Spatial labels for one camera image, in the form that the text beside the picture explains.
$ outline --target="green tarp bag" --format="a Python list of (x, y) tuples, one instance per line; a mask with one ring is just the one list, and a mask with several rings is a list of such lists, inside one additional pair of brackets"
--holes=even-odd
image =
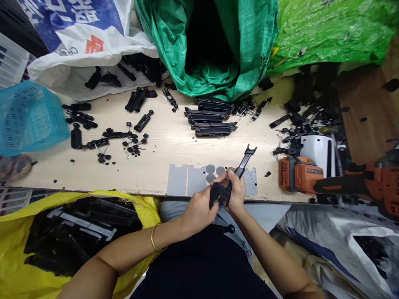
[(382, 64), (399, 24), (398, 0), (280, 0), (278, 6), (278, 51), (267, 76), (320, 62)]
[(180, 92), (232, 102), (264, 77), (278, 0), (135, 0), (134, 8)]

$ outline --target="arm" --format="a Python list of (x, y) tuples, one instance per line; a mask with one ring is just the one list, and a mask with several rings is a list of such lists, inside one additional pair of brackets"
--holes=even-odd
[[(215, 203), (209, 210), (209, 190), (194, 194), (183, 215), (157, 226), (153, 236), (156, 248), (183, 241), (213, 222), (219, 205)], [(108, 244), (79, 269), (57, 298), (112, 298), (118, 277), (155, 252), (152, 230), (130, 233)]]
[(321, 299), (323, 294), (311, 281), (308, 274), (299, 266), (288, 252), (284, 250), (258, 222), (245, 210), (245, 181), (233, 171), (226, 172), (214, 182), (225, 185), (233, 184), (229, 206), (226, 210), (239, 225), (248, 243), (254, 250), (263, 269), (270, 277), (276, 289), (285, 298)]

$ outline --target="work table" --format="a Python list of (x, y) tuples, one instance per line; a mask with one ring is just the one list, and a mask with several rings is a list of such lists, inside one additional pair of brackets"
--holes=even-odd
[[(278, 100), (267, 105), (258, 120), (246, 125), (251, 116), (248, 114), (238, 122), (238, 129), (227, 138), (224, 137), (195, 137), (195, 131), (191, 130), (187, 117), (184, 116), (184, 107), (197, 109), (194, 99), (189, 98), (178, 91), (170, 90), (179, 105), (176, 113), (172, 112), (169, 102), (162, 98), (162, 89), (155, 89), (158, 97), (147, 98), (139, 113), (129, 113), (124, 109), (130, 92), (108, 95), (91, 101), (92, 109), (84, 111), (94, 117), (98, 128), (86, 130), (82, 126), (82, 141), (102, 138), (102, 133), (107, 128), (115, 132), (127, 132), (126, 122), (134, 126), (141, 117), (151, 109), (154, 114), (145, 129), (137, 134), (141, 140), (144, 133), (149, 135), (148, 142), (141, 147), (139, 157), (127, 155), (122, 141), (126, 139), (110, 139), (106, 154), (112, 155), (107, 161), (109, 165), (97, 162), (95, 149), (76, 150), (71, 148), (71, 141), (67, 139), (54, 147), (42, 152), (28, 153), (33, 161), (38, 163), (33, 167), (29, 175), (24, 179), (9, 183), (13, 187), (60, 189), (72, 191), (112, 190), (129, 194), (167, 196), (167, 183), (170, 164), (181, 166), (193, 165), (201, 168), (209, 164), (215, 167), (237, 167), (241, 162), (248, 144), (250, 148), (257, 148), (256, 153), (250, 158), (247, 168), (256, 168), (257, 195), (247, 197), (247, 200), (260, 201), (290, 201), (308, 202), (310, 196), (301, 193), (286, 193), (278, 186), (278, 163), (273, 156), (273, 150), (279, 143), (276, 131), (269, 124), (286, 114), (278, 104)], [(272, 88), (268, 92), (261, 93), (259, 103), (267, 96), (276, 93), (286, 93), (281, 98), (290, 94), (290, 91), (281, 88)], [(239, 116), (231, 115), (225, 122), (235, 122)], [(278, 128), (288, 127), (287, 121)]]

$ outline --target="blue plastic basket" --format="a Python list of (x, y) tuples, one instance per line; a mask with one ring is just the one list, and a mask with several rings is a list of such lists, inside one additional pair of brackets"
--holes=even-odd
[(38, 152), (69, 137), (59, 98), (30, 80), (0, 91), (0, 155)]

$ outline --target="bracelet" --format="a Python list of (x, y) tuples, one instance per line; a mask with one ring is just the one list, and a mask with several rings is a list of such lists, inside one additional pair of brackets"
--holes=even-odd
[(160, 224), (162, 224), (162, 222), (158, 222), (157, 224), (155, 224), (155, 226), (154, 226), (154, 228), (153, 228), (153, 231), (151, 232), (151, 243), (153, 244), (153, 247), (154, 247), (154, 249), (155, 249), (157, 252), (163, 252), (163, 251), (165, 251), (165, 250), (167, 249), (167, 246), (166, 246), (164, 249), (159, 250), (158, 248), (155, 247), (155, 244), (154, 244), (154, 231), (155, 231), (155, 228), (156, 228), (158, 225), (160, 225)]

